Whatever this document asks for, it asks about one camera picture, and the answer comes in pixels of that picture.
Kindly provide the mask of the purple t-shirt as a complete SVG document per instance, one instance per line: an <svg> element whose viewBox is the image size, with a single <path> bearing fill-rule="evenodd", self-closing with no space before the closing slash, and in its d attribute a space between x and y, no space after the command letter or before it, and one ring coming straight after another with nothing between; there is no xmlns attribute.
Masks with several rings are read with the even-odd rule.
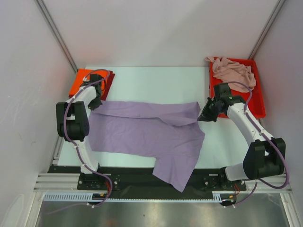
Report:
<svg viewBox="0 0 303 227"><path fill-rule="evenodd" d="M89 144L93 151L155 158L153 175L183 192L205 139L199 113L198 102L105 101L89 115Z"/></svg>

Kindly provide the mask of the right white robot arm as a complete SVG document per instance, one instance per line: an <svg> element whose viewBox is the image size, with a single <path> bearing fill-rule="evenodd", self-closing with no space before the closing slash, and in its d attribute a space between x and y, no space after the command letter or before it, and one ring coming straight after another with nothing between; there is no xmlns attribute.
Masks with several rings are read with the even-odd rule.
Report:
<svg viewBox="0 0 303 227"><path fill-rule="evenodd" d="M249 100L234 96L229 83L214 86L214 96L208 98L198 117L200 122L215 122L220 114L232 120L244 136L249 148L242 163L222 168L218 184L231 189L238 180L259 180L274 189L283 189L289 183L285 161L286 144L262 127L248 107Z"/></svg>

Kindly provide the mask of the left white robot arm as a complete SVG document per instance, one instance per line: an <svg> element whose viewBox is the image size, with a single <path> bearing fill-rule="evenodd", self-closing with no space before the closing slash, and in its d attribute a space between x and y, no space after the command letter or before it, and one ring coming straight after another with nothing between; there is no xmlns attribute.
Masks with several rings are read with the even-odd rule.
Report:
<svg viewBox="0 0 303 227"><path fill-rule="evenodd" d="M102 105L102 83L109 75L109 71L105 77L90 72L84 77L75 95L66 102L56 104L58 135L73 147L80 161L81 174L88 177L88 184L93 189L100 189L104 185L104 175L99 172L100 165L92 157L88 142L89 115Z"/></svg>

